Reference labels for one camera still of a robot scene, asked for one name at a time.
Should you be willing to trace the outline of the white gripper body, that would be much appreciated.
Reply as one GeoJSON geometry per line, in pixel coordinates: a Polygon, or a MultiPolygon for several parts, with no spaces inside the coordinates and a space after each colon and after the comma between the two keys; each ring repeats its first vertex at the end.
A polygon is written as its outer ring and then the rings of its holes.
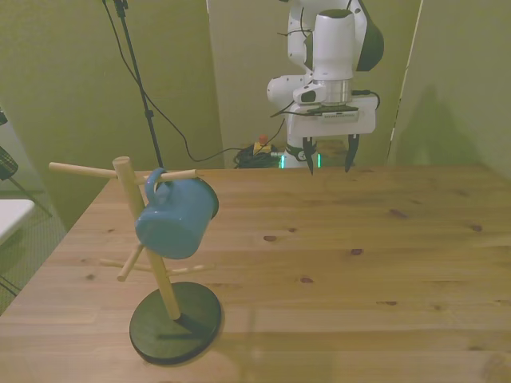
{"type": "Polygon", "coordinates": [[[298,138],[370,134],[377,107],[375,95],[356,96],[345,105],[294,104],[286,112],[287,133],[298,138]]]}

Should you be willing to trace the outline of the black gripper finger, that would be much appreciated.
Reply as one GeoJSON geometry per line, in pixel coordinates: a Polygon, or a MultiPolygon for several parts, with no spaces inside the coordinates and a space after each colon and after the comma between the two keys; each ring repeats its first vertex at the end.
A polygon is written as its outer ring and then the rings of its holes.
{"type": "Polygon", "coordinates": [[[345,164],[344,164],[345,172],[350,171],[350,169],[355,161],[355,157],[356,157],[356,154],[358,151],[358,146],[359,146],[359,140],[360,140],[360,135],[352,134],[352,135],[348,136],[348,149],[347,149],[347,154],[346,154],[345,164]]]}
{"type": "Polygon", "coordinates": [[[316,143],[312,137],[303,138],[303,153],[305,155],[309,171],[313,175],[315,169],[316,143]]]}

